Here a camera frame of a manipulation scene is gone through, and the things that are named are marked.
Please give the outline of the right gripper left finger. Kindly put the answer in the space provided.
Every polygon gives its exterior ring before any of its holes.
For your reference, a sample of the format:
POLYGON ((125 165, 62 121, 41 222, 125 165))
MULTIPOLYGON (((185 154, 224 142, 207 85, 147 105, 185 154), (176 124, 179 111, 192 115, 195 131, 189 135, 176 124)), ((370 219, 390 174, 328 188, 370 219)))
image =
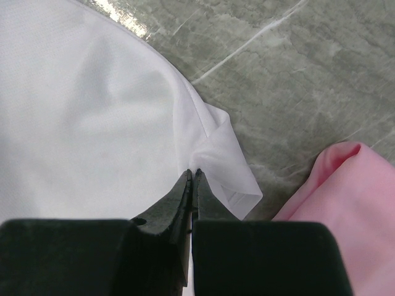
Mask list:
POLYGON ((1 225, 2 295, 181 295, 188 283, 192 174, 130 220, 1 225))

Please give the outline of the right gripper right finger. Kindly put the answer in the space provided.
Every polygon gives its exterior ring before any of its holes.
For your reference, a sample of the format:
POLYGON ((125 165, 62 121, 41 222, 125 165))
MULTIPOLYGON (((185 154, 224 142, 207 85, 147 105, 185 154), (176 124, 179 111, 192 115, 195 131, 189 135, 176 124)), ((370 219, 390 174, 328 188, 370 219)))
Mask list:
POLYGON ((352 295, 339 247, 311 222, 241 221, 193 182, 192 256, 196 295, 352 295))

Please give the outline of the white t-shirt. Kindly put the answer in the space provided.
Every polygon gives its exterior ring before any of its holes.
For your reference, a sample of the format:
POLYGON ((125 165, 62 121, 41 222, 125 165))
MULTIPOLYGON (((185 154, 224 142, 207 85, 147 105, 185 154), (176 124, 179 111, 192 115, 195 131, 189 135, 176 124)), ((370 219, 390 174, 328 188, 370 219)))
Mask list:
POLYGON ((221 109, 163 56, 76 1, 1 2, 1 225, 130 220, 202 171, 237 219, 262 198, 221 109))

